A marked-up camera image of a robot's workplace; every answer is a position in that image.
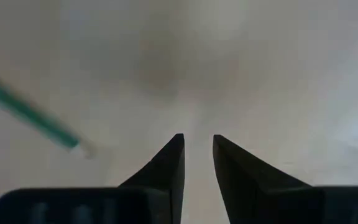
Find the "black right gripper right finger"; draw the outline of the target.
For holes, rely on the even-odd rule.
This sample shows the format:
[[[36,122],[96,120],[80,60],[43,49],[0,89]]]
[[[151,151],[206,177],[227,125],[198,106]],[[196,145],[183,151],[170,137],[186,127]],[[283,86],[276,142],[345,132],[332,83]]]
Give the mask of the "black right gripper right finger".
[[[321,223],[321,191],[222,135],[213,138],[216,178],[230,223]]]

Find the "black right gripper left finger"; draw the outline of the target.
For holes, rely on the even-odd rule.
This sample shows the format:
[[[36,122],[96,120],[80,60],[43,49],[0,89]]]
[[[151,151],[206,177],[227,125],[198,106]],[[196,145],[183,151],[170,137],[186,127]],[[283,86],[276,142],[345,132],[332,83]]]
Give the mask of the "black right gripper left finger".
[[[168,195],[172,224],[181,223],[185,183],[185,138],[176,134],[143,168],[125,180],[122,187],[146,187]]]

